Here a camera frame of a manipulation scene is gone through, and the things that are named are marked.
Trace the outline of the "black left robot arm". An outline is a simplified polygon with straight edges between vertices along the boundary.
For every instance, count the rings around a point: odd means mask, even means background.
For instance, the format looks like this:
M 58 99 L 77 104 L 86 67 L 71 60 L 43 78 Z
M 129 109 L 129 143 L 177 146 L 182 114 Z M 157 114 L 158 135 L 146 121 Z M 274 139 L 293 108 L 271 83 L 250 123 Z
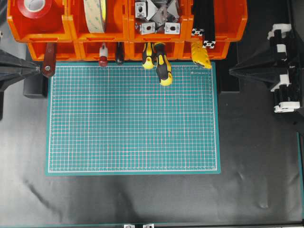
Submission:
M 41 73 L 40 66 L 0 50 L 0 119 L 3 118 L 4 91 L 12 84 Z

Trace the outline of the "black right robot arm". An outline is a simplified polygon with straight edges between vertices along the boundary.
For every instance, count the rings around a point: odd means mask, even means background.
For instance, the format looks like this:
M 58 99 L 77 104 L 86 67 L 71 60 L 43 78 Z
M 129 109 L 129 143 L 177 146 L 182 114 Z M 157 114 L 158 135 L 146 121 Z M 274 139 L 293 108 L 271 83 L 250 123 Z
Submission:
M 229 70 L 232 76 L 263 82 L 270 90 L 274 112 L 291 123 L 304 124 L 304 42 L 292 24 L 274 24 L 269 49 Z

